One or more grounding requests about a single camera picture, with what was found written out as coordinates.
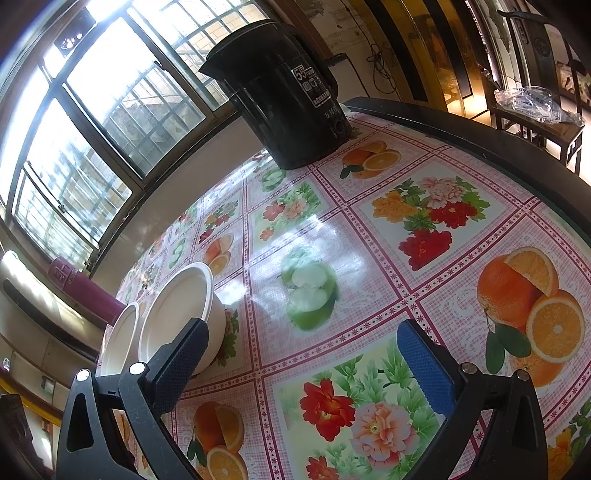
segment wooden chair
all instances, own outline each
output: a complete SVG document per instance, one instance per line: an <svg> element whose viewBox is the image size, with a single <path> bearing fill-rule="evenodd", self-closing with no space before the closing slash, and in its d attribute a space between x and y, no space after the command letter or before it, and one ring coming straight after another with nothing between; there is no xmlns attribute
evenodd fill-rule
<svg viewBox="0 0 591 480"><path fill-rule="evenodd" d="M517 55L517 67L519 77L523 86L540 86L550 90L560 105L560 87L559 78L556 74L556 64L550 39L545 30L545 25L552 25L541 15L527 12L502 12L498 13L507 19L509 33L515 54ZM521 49L517 43L517 34L515 25L519 28L519 34L529 44L527 63L529 77L525 72L524 59ZM566 39L563 36L564 46L569 58L569 65L573 71L574 95L577 112L582 113L581 95L579 90L579 80L574 70L573 53ZM541 148L546 147L546 139L551 140L560 147L560 162L566 166L574 155L577 155L574 172L579 175L581 169L581 147L583 143L583 127L578 127L573 123L559 123L554 125L543 124L528 116L521 115L513 111L508 111L500 107L496 101L490 108L491 120L498 129L507 130L513 125L519 125L519 135L527 138L528 141L537 144Z"/></svg>

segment kettle spout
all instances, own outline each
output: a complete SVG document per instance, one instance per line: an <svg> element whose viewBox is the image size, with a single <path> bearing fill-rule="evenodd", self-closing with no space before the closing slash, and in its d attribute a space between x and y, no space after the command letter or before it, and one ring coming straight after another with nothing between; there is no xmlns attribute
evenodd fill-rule
<svg viewBox="0 0 591 480"><path fill-rule="evenodd" d="M221 81L224 78L223 73L215 67L211 60L206 60L205 63L201 65L199 73L203 73L204 75L207 75L208 77L218 81Z"/></svg>

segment kettle handle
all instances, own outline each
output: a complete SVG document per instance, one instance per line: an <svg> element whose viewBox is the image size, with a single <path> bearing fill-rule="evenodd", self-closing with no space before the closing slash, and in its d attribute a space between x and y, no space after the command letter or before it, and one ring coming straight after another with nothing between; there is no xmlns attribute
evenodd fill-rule
<svg viewBox="0 0 591 480"><path fill-rule="evenodd" d="M336 81L335 76L332 74L330 69L326 66L326 63L320 58L318 52L314 48L314 46L309 42L309 40L303 36L300 31L290 24L283 24L282 27L288 32L290 35L295 37L297 42L302 46L302 48L306 51L314 66L318 69L320 76L326 79L326 82L329 84L330 93L335 97L335 99L339 95L339 84Z"/></svg>

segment plastic bag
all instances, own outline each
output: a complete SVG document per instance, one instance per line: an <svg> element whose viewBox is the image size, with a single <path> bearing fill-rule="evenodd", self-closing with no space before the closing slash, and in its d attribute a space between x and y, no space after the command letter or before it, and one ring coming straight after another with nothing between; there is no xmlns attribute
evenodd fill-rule
<svg viewBox="0 0 591 480"><path fill-rule="evenodd" d="M542 87L510 88L495 91L497 103L506 110L513 110L544 124L569 122L582 127L583 117L578 113L562 110L554 101L551 91Z"/></svg>

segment white bowl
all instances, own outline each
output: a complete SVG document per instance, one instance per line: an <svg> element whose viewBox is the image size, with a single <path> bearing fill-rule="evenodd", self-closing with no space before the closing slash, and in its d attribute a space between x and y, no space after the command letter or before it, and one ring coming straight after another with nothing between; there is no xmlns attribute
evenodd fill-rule
<svg viewBox="0 0 591 480"><path fill-rule="evenodd" d="M100 367L100 375L117 375L138 361L139 333L142 329L139 306L132 302L115 322Z"/></svg>
<svg viewBox="0 0 591 480"><path fill-rule="evenodd" d="M191 318L202 319L209 329L209 343L193 371L195 375L215 359L226 330L226 314L213 291L212 271L202 262L179 270L160 290L139 336L139 361L148 363L158 348L172 342Z"/></svg>

